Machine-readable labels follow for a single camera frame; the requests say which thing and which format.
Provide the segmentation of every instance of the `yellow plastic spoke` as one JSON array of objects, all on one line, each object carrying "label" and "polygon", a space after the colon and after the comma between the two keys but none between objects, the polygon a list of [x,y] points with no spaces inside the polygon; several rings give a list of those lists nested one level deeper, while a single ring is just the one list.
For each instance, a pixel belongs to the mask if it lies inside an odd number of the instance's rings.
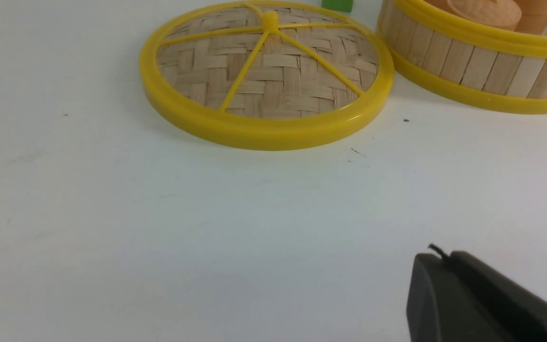
[{"label": "yellow plastic spoke", "polygon": [[229,103],[232,101],[232,98],[234,97],[237,87],[239,87],[239,84],[241,84],[242,80],[245,78],[246,73],[248,72],[248,69],[250,68],[250,65],[252,65],[252,62],[254,62],[256,55],[259,53],[259,50],[261,49],[261,46],[265,44],[265,39],[267,39],[268,35],[269,35],[269,32],[263,33],[259,41],[256,42],[254,50],[250,52],[250,55],[246,59],[246,63],[244,63],[244,66],[237,74],[234,84],[232,84],[232,87],[230,87],[229,92],[225,96],[225,100],[223,100],[223,103],[219,107],[220,111],[225,111],[227,106],[229,106]]},{"label": "yellow plastic spoke", "polygon": [[222,28],[221,30],[200,32],[200,33],[195,33],[193,35],[188,35],[184,37],[168,39],[161,42],[160,46],[181,43],[183,41],[188,41],[188,40],[208,38],[208,37],[217,36],[217,35],[230,35],[233,33],[245,33],[245,32],[261,32],[262,30],[263,30],[263,27],[261,26],[249,26],[247,28]]},{"label": "yellow plastic spoke", "polygon": [[364,93],[362,89],[360,89],[357,85],[354,84],[354,82],[350,81],[341,72],[339,72],[332,64],[328,63],[328,61],[323,59],[319,54],[316,54],[311,48],[308,48],[302,45],[301,43],[299,43],[292,37],[289,37],[288,35],[284,34],[283,32],[275,32],[275,34],[280,36],[282,39],[284,39],[288,43],[295,45],[297,48],[299,48],[306,54],[310,55],[313,59],[317,60],[320,64],[324,65],[324,67],[328,69],[328,71],[330,71],[334,76],[337,76],[337,78],[340,79],[341,82],[343,82],[350,89],[352,89],[357,95],[362,95]]},{"label": "yellow plastic spoke", "polygon": [[338,29],[355,29],[352,24],[337,24],[335,22],[304,22],[299,24],[282,24],[281,29],[301,29],[301,28],[338,28]]},{"label": "yellow plastic spoke", "polygon": [[245,2],[244,6],[246,6],[250,9],[252,9],[253,11],[255,11],[259,15],[259,18],[263,17],[263,11],[259,7],[254,6],[253,4],[250,4],[250,2]]}]

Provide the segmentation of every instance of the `lid knob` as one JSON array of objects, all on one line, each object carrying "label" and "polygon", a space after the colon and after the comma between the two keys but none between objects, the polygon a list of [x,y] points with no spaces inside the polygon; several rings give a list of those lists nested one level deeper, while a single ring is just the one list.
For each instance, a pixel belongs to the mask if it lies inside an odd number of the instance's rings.
[{"label": "lid knob", "polygon": [[278,30],[278,12],[265,11],[263,13],[263,30],[266,32],[275,32]]}]

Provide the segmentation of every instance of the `toy steamer basket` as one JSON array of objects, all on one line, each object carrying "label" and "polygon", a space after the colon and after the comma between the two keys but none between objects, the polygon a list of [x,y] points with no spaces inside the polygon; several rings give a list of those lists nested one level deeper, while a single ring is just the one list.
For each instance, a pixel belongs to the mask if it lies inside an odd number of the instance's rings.
[{"label": "toy steamer basket", "polygon": [[360,130],[381,110],[394,68],[382,41],[333,11],[232,2],[158,29],[141,52],[151,104],[200,138],[292,150]]},{"label": "toy steamer basket", "polygon": [[491,28],[423,0],[384,0],[377,26],[415,84],[489,110],[547,113],[547,26],[543,35]]}]

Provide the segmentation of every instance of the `green block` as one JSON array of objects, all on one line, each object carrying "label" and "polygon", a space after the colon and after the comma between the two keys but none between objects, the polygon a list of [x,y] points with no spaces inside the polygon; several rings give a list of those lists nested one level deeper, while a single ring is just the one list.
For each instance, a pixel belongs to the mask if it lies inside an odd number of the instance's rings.
[{"label": "green block", "polygon": [[322,7],[333,11],[351,12],[354,0],[322,0]]}]

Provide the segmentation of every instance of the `black object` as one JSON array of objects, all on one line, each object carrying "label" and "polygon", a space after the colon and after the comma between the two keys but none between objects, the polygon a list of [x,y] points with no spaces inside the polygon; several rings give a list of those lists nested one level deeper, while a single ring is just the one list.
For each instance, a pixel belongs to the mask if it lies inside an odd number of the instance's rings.
[{"label": "black object", "polygon": [[547,302],[467,252],[415,256],[412,342],[547,342]]}]

